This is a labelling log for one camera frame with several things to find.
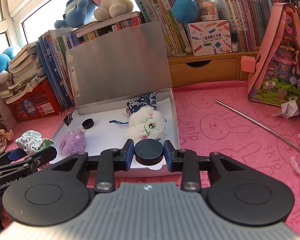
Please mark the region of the black round puck lid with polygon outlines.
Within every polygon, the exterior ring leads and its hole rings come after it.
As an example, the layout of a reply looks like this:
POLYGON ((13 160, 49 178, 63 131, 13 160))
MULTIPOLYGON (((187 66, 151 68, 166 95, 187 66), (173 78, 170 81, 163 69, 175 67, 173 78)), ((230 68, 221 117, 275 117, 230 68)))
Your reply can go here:
POLYGON ((134 147, 136 161, 141 165, 153 166, 160 163, 164 156, 161 142, 154 139, 139 141, 134 147))

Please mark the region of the mint green fabric scrunchie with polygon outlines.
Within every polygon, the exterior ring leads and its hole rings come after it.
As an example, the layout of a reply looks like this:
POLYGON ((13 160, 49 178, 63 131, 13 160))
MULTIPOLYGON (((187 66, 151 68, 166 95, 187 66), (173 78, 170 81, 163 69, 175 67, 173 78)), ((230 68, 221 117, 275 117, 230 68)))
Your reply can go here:
POLYGON ((28 156, 32 156, 55 144, 53 140, 42 137, 39 132, 34 130, 23 133, 15 140, 15 143, 19 148, 25 151, 28 156))

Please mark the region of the white fluffy plush toy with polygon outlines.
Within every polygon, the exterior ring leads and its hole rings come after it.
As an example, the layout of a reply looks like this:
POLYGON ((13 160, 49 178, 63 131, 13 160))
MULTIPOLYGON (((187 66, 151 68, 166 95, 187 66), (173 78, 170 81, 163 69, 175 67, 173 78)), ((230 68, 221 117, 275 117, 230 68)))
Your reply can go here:
POLYGON ((151 106, 141 107, 130 116, 125 138, 132 139, 135 144, 145 139, 161 141, 166 135, 166 123, 160 111, 151 106))

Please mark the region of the blue white floral pouch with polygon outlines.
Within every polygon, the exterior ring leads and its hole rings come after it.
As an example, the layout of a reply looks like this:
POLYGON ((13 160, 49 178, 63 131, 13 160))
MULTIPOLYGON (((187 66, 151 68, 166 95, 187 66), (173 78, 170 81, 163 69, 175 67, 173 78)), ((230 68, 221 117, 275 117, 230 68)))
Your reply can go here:
POLYGON ((156 92, 150 92, 128 101, 126 112, 129 115, 129 121, 110 120, 109 123, 136 127, 152 120, 157 113, 156 92))

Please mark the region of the purple plush toy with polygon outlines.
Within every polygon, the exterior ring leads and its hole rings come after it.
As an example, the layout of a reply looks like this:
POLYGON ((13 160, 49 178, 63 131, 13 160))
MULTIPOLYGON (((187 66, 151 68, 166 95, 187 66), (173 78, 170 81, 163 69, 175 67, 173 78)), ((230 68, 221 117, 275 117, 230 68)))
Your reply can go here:
POLYGON ((59 149, 66 157, 83 152, 85 146, 86 138, 83 129, 74 129, 66 132, 59 142, 59 149))

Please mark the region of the black round puck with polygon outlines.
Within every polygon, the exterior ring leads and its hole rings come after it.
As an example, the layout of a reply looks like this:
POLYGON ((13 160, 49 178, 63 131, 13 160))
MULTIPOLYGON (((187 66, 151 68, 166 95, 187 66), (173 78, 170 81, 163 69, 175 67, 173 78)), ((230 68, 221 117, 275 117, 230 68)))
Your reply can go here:
POLYGON ((95 124, 94 120, 92 118, 88 118, 82 122, 82 127, 84 129, 90 129, 94 126, 94 124, 95 124))

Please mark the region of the silver open cardboard box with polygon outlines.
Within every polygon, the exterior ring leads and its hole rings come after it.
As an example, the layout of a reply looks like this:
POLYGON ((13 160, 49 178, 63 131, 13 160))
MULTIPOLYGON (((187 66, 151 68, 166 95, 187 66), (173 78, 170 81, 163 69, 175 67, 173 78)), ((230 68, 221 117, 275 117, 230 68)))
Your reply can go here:
POLYGON ((69 49, 75 107, 70 124, 61 124, 52 139, 59 148, 66 132, 82 128, 84 120, 94 125, 85 132, 85 151, 99 155, 121 148, 129 116, 127 102, 150 92, 157 94, 157 109, 166 119, 165 139, 180 146, 172 81, 158 22, 145 23, 103 35, 69 49))

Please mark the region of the red plastic crate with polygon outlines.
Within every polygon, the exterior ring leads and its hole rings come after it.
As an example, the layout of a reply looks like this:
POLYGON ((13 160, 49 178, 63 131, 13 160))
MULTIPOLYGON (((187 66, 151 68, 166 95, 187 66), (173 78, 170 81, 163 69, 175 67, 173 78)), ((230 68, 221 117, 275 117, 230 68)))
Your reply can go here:
POLYGON ((51 117, 63 111, 48 80, 7 106, 17 122, 51 117))

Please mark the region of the metal straw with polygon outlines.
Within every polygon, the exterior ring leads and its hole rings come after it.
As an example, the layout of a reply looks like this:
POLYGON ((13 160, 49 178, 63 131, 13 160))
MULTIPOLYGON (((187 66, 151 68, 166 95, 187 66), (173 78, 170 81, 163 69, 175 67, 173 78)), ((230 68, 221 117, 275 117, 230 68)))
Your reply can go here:
POLYGON ((223 103, 223 102, 221 102, 221 101, 219 101, 219 100, 217 100, 217 99, 215 100, 215 102, 218 103, 219 105, 221 105, 221 106, 223 106, 223 107, 229 109, 230 111, 232 111, 232 112, 234 112, 234 113, 240 115, 241 117, 243 117, 243 118, 249 120, 249 121, 252 122, 253 124, 255 124, 255 125, 257 125, 258 127, 264 129, 265 131, 271 133, 271 134, 274 135, 275 137, 279 138, 280 140, 284 141, 284 142, 287 143, 289 146, 291 146, 292 148, 294 148, 295 150, 297 150, 297 151, 300 152, 300 147, 299 147, 299 146, 297 146, 297 145, 294 144, 293 142, 289 141, 288 139, 286 139, 285 137, 283 137, 283 136, 280 135, 279 133, 275 132, 274 130, 270 129, 270 128, 267 127, 266 125, 264 125, 264 124, 258 122, 257 120, 251 118, 250 116, 248 116, 248 115, 246 115, 246 114, 244 114, 244 113, 242 113, 242 112, 240 112, 240 111, 238 111, 238 110, 236 110, 236 109, 234 109, 234 108, 228 106, 227 104, 225 104, 225 103, 223 103))

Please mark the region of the wooden drawer shelf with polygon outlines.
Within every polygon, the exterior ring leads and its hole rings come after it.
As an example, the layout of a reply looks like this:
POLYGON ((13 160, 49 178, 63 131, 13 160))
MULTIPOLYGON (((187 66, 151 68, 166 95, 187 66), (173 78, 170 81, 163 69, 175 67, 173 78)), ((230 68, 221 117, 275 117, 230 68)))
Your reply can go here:
POLYGON ((207 56, 180 56, 168 58, 174 88, 201 82, 247 80, 248 73, 241 70, 241 57, 256 57, 258 51, 207 56))

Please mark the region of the blue plush toy left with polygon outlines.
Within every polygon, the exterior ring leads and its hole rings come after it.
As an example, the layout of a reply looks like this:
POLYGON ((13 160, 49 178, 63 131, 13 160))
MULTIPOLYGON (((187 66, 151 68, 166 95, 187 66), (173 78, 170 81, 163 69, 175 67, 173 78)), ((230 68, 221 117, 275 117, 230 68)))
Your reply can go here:
POLYGON ((21 51, 21 48, 19 46, 16 46, 8 47, 2 53, 0 53, 0 83, 5 83, 7 80, 9 80, 9 62, 16 57, 19 51, 21 51))

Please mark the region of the row of blue books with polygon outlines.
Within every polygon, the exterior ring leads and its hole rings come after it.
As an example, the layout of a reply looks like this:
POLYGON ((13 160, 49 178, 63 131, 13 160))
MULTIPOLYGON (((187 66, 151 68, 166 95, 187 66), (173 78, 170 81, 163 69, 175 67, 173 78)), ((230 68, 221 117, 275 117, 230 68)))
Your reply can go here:
POLYGON ((62 36, 70 31, 71 28, 48 30, 38 37, 36 43, 40 60, 62 109, 75 105, 62 40, 62 36))

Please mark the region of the pink house-shaped toy case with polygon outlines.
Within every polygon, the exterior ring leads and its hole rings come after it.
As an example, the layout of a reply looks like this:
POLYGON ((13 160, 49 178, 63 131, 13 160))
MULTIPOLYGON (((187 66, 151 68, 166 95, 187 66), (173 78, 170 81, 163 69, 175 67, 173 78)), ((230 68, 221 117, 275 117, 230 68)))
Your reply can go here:
POLYGON ((277 106, 294 100, 300 109, 299 52, 298 12, 290 3, 275 3, 257 57, 241 57, 248 99, 277 106))

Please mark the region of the blue plush elephant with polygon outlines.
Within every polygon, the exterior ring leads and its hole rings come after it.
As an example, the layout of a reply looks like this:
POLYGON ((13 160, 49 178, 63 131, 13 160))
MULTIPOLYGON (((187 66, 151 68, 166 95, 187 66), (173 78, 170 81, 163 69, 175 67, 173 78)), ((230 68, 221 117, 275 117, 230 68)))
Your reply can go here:
POLYGON ((93 0, 69 0, 62 20, 54 23, 56 29, 64 27, 79 28, 88 23, 95 11, 96 4, 93 0))

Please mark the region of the row of colourful books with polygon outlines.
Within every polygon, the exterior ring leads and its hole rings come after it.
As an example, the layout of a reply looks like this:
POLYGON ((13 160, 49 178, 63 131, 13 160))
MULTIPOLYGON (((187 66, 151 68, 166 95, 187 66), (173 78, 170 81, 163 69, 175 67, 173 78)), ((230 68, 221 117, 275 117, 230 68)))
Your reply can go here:
MULTIPOLYGON (((187 24, 176 20, 172 7, 176 0, 131 0, 145 22, 158 22, 164 35, 168 55, 193 54, 187 24)), ((260 48, 269 22, 272 6, 285 0, 195 0, 199 15, 193 22, 227 20, 231 33, 232 52, 260 48)), ((98 23, 111 31, 131 25, 128 14, 98 23)))

